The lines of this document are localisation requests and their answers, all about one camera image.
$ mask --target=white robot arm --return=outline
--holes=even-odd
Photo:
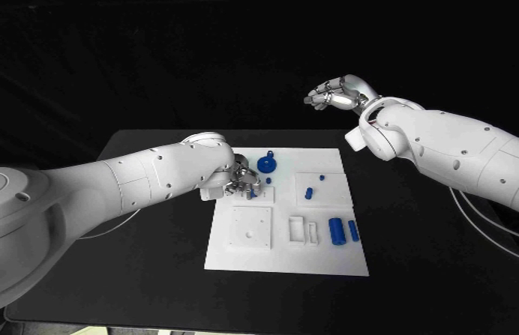
[[[261,182],[216,133],[69,168],[0,167],[0,308],[101,223],[196,188],[202,200],[218,199],[223,187],[249,199]]]
[[[382,160],[412,161],[441,184],[519,211],[519,140],[490,124],[382,97],[353,75],[324,82],[304,98],[316,110],[331,105],[359,114],[346,134],[355,151],[368,147]]]

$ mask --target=white platform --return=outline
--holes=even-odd
[[[272,150],[278,165],[272,173],[259,173],[262,184],[272,188],[267,190],[267,196],[259,194],[259,197],[244,202],[233,195],[216,201],[205,269],[369,276],[362,239],[353,242],[349,232],[347,221],[355,220],[355,213],[339,149],[233,148],[232,150],[248,158],[254,170],[258,170],[259,157]],[[324,181],[319,180],[319,175],[324,175]],[[271,184],[267,184],[267,178],[271,178]],[[306,200],[307,187],[314,188],[314,197],[307,202],[301,202]],[[269,246],[268,243],[262,243],[261,249],[246,245],[233,247],[229,244],[232,239],[239,237],[239,241],[245,241],[245,244],[249,241],[252,244],[254,235],[258,233],[257,228],[251,228],[249,232],[242,227],[236,230],[236,225],[232,225],[232,221],[236,223],[232,214],[238,207],[269,209]],[[239,211],[242,217],[255,212],[254,209],[244,213]],[[290,244],[288,217],[304,218],[304,244],[300,246]],[[347,242],[342,246],[331,244],[327,220],[333,217],[339,217],[343,221]],[[317,246],[310,242],[308,223],[316,223]],[[357,225],[356,227],[362,237],[362,229]],[[261,234],[261,239],[265,240],[265,234]]]

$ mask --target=cable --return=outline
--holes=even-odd
[[[130,219],[135,216],[135,214],[140,212],[141,210],[138,209],[130,216],[130,218],[125,219],[125,221],[122,221],[114,228],[111,228],[109,230],[107,230],[105,232],[102,232],[101,234],[92,235],[92,236],[82,236],[78,240],[86,240],[86,239],[94,239],[105,234],[108,234],[109,232],[112,232],[118,227],[121,227],[127,221],[130,221]]]
[[[492,220],[481,214],[481,212],[479,211],[479,209],[476,209],[476,207],[473,206],[473,203],[471,203],[470,200],[467,199],[466,194],[463,193],[463,191],[460,191],[460,194],[461,194],[464,200],[467,201],[471,209],[476,211],[477,215],[479,215],[493,226],[497,226],[500,229],[503,229],[503,230],[504,230],[506,232],[509,232],[512,235],[519,236],[519,232],[515,232],[513,230],[510,230],[509,228],[506,228],[504,226],[502,226],[499,223],[496,223],[494,221],[492,221]]]
[[[513,256],[516,256],[519,258],[519,254],[515,253],[512,250],[509,250],[502,244],[497,243],[497,241],[494,239],[490,238],[490,236],[484,233],[484,231],[476,226],[476,224],[473,223],[471,219],[468,218],[464,210],[463,210],[463,207],[457,201],[457,196],[454,195],[454,191],[453,191],[453,188],[448,187],[450,191],[451,191],[451,197],[454,198],[454,201],[455,201],[455,204],[457,204],[457,207],[464,215],[464,218],[467,219],[467,221],[470,222],[470,225],[476,228],[476,230],[481,233],[481,235],[486,237],[486,239],[490,240],[490,242],[497,246],[500,247],[500,249],[503,249],[507,253],[510,253]]]

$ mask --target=table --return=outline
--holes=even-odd
[[[408,160],[355,152],[346,130],[121,130],[99,160],[202,131],[218,131],[235,147],[339,148],[370,276],[206,271],[215,202],[192,191],[108,235],[76,241],[7,307],[11,321],[251,334],[517,329],[519,259],[471,228],[445,186]],[[477,206],[492,212],[486,201]],[[513,245],[509,236],[499,240]]]

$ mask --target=blue object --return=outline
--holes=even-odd
[[[349,232],[352,232],[352,240],[359,241],[357,227],[355,226],[355,221],[353,220],[350,220],[347,222],[347,226],[349,226]]]
[[[261,157],[259,160],[257,161],[257,169],[262,173],[268,174],[275,170],[277,165],[278,164],[275,163],[272,150],[268,150],[267,156]]]
[[[344,245],[346,235],[344,235],[343,221],[340,220],[340,218],[333,217],[331,219],[329,219],[327,224],[330,225],[331,243],[334,245]]]
[[[306,195],[304,195],[304,198],[307,199],[307,200],[310,200],[311,199],[311,194],[313,194],[313,192],[314,192],[314,189],[311,189],[311,187],[306,190]]]

